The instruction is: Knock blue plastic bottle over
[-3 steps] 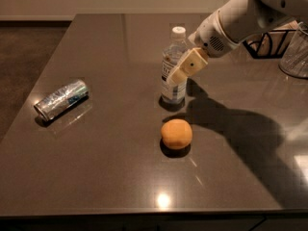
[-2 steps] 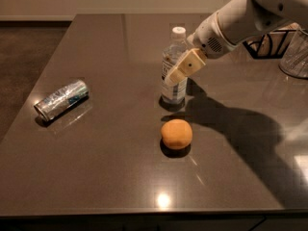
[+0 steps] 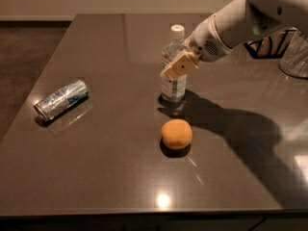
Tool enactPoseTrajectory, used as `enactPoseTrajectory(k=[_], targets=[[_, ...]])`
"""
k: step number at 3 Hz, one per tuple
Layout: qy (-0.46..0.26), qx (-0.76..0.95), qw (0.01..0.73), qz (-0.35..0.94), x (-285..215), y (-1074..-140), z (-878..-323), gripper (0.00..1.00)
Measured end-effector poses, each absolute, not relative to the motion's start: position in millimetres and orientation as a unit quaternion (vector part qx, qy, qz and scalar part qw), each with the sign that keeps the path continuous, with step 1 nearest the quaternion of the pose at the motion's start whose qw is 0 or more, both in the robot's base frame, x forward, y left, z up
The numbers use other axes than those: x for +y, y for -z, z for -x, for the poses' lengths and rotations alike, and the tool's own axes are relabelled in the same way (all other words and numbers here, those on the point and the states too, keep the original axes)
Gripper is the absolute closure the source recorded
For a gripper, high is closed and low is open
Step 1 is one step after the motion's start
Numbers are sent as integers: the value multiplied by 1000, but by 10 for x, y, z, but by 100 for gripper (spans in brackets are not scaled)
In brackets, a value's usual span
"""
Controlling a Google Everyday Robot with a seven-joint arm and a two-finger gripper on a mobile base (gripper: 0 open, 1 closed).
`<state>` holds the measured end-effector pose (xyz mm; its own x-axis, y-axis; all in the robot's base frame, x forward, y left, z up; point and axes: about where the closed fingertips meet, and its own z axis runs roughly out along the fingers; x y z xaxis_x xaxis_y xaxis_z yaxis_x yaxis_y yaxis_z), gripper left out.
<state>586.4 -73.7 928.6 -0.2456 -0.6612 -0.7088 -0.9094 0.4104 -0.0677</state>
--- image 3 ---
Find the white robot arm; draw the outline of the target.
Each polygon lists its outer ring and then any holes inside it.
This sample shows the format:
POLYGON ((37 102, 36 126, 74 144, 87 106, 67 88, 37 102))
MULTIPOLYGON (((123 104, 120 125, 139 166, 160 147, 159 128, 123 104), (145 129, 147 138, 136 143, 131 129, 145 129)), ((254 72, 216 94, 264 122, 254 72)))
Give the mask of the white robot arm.
POLYGON ((245 41, 262 39, 288 27, 308 31, 308 0, 234 0, 198 24, 184 50, 161 72, 174 80, 215 62, 245 41))

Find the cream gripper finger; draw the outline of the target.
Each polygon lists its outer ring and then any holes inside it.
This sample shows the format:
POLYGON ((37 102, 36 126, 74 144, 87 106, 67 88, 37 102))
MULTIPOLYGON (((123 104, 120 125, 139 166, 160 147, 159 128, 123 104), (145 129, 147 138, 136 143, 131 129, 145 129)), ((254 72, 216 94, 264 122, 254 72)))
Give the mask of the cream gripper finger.
POLYGON ((198 56, 191 51, 179 53, 161 72, 162 79, 172 81, 198 69, 198 56))

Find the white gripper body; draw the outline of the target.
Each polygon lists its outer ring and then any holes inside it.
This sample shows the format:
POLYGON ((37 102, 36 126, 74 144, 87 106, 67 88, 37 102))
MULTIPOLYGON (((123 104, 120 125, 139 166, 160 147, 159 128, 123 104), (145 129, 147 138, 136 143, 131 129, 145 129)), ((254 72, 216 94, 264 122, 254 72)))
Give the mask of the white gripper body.
POLYGON ((185 45, 200 61, 207 63, 216 62, 233 51, 221 39, 214 14, 194 29, 185 40, 185 45))

